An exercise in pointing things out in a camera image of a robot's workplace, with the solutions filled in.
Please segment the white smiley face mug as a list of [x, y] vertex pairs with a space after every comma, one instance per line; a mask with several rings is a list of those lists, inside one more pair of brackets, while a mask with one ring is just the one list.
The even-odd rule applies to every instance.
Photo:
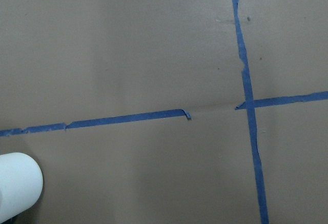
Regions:
[[1, 223], [31, 208], [43, 190], [38, 163], [24, 153], [1, 155]]

